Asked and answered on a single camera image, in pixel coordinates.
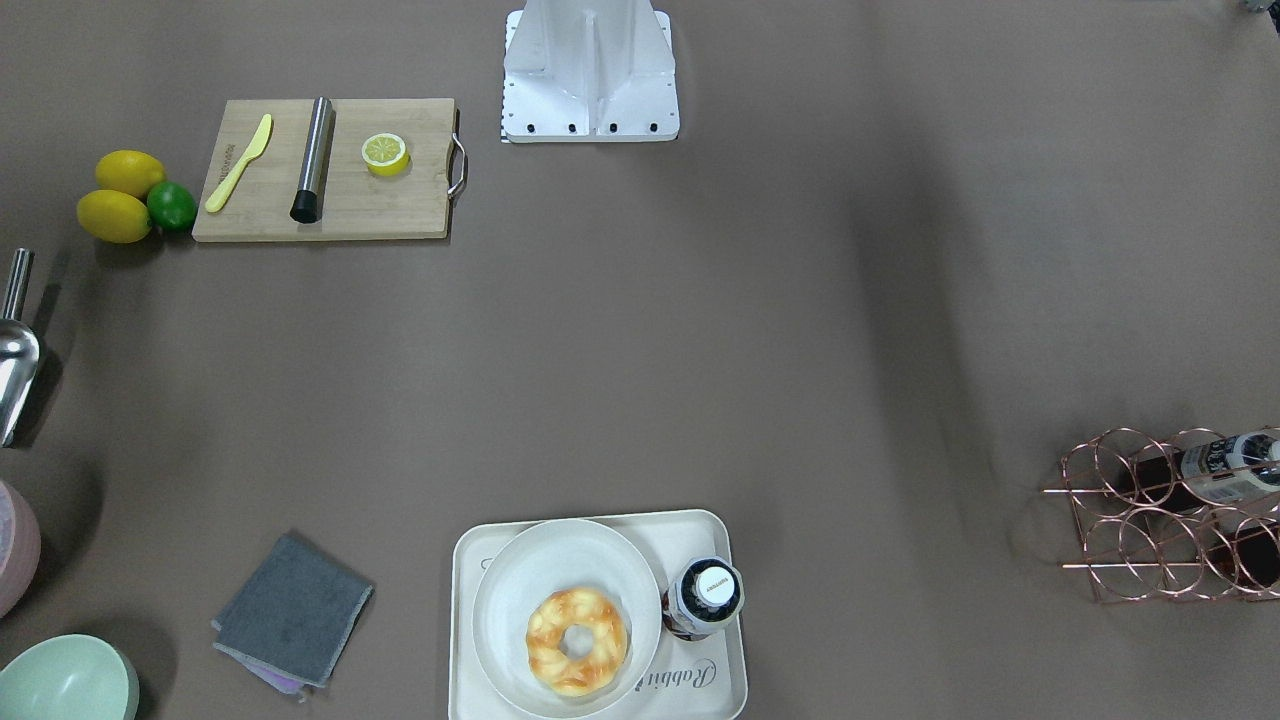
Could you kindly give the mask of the white plate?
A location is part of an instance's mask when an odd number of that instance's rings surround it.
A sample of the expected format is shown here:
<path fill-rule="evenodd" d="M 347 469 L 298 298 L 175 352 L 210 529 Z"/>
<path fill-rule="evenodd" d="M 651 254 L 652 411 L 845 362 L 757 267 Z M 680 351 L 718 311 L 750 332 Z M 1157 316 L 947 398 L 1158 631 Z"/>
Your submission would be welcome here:
<path fill-rule="evenodd" d="M 562 697 L 530 671 L 525 634 L 531 614 L 557 591 L 590 587 L 618 609 L 628 653 L 614 680 L 584 697 Z M 539 719 L 595 717 L 652 661 L 660 601 L 650 564 L 617 530 L 588 519 L 535 524 L 506 544 L 484 573 L 474 602 L 474 639 L 483 670 L 503 698 Z"/>

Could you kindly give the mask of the glazed donut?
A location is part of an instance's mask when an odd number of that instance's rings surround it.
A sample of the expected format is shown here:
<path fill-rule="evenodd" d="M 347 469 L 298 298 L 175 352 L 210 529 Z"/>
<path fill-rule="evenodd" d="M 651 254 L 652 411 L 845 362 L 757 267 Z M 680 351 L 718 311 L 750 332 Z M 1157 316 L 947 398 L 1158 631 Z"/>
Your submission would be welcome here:
<path fill-rule="evenodd" d="M 557 591 L 535 609 L 525 634 L 532 675 L 562 697 L 577 698 L 609 685 L 628 653 L 628 632 L 600 591 Z"/>

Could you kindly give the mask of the dark sauce bottle on tray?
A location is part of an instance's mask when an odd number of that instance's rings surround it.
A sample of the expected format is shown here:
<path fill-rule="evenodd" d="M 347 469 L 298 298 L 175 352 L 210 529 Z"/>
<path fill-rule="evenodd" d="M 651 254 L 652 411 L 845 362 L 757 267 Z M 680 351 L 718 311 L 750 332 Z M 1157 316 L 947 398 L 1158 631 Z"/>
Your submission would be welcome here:
<path fill-rule="evenodd" d="M 730 561 L 692 559 L 660 598 L 664 628 L 681 641 L 704 641 L 736 619 L 745 596 L 742 578 Z"/>

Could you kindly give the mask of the cream tray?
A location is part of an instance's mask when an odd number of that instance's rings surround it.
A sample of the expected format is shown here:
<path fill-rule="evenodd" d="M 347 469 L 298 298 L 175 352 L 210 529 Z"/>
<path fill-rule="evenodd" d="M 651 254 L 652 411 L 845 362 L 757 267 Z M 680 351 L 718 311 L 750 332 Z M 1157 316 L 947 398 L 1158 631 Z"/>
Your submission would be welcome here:
<path fill-rule="evenodd" d="M 722 520 L 703 509 L 604 515 L 645 556 L 660 589 L 689 561 L 732 559 Z M 451 588 L 451 719 L 539 719 L 500 696 L 485 676 L 474 639 L 474 602 L 488 566 L 534 520 L 481 524 L 466 530 L 453 550 Z M 748 701 L 748 669 L 737 619 L 704 641 L 681 641 L 659 632 L 655 655 L 620 688 L 621 698 L 598 719 L 736 719 Z"/>

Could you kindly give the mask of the lemon half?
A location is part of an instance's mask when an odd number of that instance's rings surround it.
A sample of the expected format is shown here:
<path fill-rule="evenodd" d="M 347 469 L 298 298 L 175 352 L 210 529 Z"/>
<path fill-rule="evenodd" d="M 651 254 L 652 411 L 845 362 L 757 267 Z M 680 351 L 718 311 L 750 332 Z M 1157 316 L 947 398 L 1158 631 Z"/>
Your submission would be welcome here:
<path fill-rule="evenodd" d="M 380 177 L 393 177 L 407 170 L 410 147 L 398 135 L 381 132 L 367 137 L 360 150 L 366 169 Z"/>

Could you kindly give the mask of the black silver tube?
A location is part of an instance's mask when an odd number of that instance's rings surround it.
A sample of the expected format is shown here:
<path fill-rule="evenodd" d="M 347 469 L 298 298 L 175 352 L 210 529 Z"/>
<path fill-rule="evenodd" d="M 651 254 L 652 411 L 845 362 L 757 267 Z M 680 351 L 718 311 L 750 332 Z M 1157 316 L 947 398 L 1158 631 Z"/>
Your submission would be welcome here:
<path fill-rule="evenodd" d="M 329 97 L 317 97 L 308 123 L 300 178 L 291 206 L 291 219 L 300 224 L 317 223 L 323 217 L 326 172 L 337 110 Z"/>

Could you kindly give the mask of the grey folded cloth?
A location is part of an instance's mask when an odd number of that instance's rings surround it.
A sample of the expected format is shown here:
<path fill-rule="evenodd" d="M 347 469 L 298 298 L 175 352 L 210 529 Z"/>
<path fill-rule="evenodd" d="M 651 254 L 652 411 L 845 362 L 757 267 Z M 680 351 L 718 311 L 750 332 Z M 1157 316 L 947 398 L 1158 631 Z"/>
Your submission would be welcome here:
<path fill-rule="evenodd" d="M 212 647 L 305 701 L 328 687 L 372 592 L 365 577 L 287 532 L 211 620 Z"/>

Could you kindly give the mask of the yellow plastic knife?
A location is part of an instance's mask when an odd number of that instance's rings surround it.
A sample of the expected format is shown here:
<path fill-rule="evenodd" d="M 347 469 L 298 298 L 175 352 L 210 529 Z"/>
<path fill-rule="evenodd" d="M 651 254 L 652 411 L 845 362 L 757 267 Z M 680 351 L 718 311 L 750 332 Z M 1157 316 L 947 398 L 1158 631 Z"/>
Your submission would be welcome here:
<path fill-rule="evenodd" d="M 205 201 L 204 209 L 206 213 L 216 214 L 227 205 L 248 165 L 265 154 L 266 147 L 270 143 L 273 127 L 273 115 L 270 113 L 262 114 L 251 141 L 244 147 L 244 151 L 232 164 L 227 176 Z"/>

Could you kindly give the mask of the green lime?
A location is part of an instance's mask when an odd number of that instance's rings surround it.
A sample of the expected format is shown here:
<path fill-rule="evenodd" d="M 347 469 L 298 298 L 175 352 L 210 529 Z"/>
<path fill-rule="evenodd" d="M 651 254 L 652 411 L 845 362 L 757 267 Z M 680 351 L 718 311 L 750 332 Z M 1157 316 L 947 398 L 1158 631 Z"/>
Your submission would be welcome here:
<path fill-rule="evenodd" d="M 191 231 L 198 214 L 197 202 L 191 192 L 172 181 L 155 184 L 148 191 L 145 204 L 152 224 L 165 232 Z"/>

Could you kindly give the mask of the yellow lemon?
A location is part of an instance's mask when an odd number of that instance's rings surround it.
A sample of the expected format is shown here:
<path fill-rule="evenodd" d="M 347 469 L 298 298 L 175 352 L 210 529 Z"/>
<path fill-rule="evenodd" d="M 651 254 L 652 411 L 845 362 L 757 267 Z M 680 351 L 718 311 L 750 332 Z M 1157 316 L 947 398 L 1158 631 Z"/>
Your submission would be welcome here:
<path fill-rule="evenodd" d="M 147 237 L 152 222 L 146 205 L 116 190 L 95 190 L 76 205 L 79 225 L 108 243 L 134 243 Z"/>
<path fill-rule="evenodd" d="M 164 164 L 133 149 L 120 149 L 99 159 L 93 178 L 101 190 L 114 190 L 146 201 L 150 191 L 168 181 Z"/>

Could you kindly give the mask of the bottle in rack back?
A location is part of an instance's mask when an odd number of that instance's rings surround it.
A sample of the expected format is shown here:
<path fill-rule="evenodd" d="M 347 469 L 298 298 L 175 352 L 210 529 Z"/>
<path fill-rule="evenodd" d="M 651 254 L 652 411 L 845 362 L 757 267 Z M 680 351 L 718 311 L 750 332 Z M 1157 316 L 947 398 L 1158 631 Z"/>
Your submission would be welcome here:
<path fill-rule="evenodd" d="M 1170 454 L 1123 469 L 1111 487 L 1124 498 L 1170 512 L 1234 505 L 1277 493 L 1277 436 L 1257 430 Z"/>

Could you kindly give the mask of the metal scoop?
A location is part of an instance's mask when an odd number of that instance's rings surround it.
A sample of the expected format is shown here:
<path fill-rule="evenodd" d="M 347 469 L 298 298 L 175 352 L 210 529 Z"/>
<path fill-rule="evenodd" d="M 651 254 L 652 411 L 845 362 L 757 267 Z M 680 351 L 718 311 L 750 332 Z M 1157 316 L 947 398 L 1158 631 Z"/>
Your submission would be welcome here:
<path fill-rule="evenodd" d="M 3 447 L 10 447 L 15 438 L 20 413 L 35 383 L 41 346 L 36 333 L 20 319 L 26 302 L 31 265 L 35 254 L 29 249 L 15 250 L 6 278 L 1 313 L 1 420 Z"/>

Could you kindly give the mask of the pink bowl with ice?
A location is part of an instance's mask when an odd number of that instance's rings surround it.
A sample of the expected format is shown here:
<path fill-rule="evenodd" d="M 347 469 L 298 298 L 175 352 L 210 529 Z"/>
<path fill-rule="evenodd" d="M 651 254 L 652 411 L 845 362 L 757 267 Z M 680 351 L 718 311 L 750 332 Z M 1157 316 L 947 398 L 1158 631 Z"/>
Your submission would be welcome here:
<path fill-rule="evenodd" d="M 28 591 L 40 560 L 41 536 L 33 509 L 20 492 L 1 482 L 1 618 Z"/>

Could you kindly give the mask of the green bowl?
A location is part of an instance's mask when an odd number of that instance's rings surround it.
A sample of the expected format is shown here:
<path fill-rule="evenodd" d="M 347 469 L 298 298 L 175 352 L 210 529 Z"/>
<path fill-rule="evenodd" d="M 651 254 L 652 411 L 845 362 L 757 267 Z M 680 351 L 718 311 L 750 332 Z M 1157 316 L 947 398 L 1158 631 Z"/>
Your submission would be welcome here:
<path fill-rule="evenodd" d="M 3 719 L 134 719 L 138 707 L 132 662 L 95 635 L 42 641 L 1 671 Z"/>

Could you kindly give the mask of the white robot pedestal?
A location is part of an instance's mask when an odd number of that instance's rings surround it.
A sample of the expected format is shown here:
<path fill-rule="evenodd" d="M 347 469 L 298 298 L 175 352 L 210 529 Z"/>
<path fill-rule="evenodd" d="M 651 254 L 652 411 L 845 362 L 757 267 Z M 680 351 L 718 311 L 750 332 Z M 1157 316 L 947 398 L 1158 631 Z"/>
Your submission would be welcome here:
<path fill-rule="evenodd" d="M 640 143 L 680 136 L 672 23 L 649 1 L 527 1 L 504 22 L 500 138 Z"/>

